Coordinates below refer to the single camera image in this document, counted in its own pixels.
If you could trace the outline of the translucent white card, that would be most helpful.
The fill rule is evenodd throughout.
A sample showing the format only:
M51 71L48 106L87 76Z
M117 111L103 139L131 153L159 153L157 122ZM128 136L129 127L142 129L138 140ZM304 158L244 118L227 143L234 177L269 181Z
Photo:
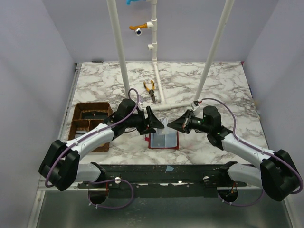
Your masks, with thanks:
M164 128L157 129L157 132L156 132L157 135L168 135L168 134L170 134L172 132L172 130L167 126L168 119L164 118L164 117L161 117L159 120L163 124Z

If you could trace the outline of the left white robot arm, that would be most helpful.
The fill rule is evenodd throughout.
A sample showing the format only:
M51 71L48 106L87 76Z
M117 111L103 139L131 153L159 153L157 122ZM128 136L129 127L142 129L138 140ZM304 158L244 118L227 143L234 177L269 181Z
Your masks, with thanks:
M66 190L74 182L94 182L102 176L96 163L82 165L79 162L101 144L109 143L122 135L127 128L135 128L140 135L155 133L164 125L148 106L143 111L138 102L123 99L118 109L97 127L67 142L56 140L50 145L38 172L45 186Z

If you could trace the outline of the red leather card holder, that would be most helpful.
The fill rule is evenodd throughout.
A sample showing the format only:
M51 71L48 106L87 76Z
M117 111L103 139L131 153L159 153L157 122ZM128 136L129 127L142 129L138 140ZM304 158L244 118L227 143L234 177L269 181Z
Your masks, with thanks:
M145 136L149 149L177 150L179 149L179 134L177 131L160 135L152 133Z

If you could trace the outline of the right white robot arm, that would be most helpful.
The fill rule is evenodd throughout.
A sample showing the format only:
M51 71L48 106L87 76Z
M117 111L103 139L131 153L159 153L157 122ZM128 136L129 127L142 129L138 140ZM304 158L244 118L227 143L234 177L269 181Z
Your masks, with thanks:
M232 162L224 169L232 181L245 182L260 187L270 198L282 201L290 194L303 190L304 183L288 152L258 147L224 127L221 115L214 106L203 108L203 117L187 110L180 118L167 124L178 132L191 130L206 133L214 147L233 153L250 163L249 166Z

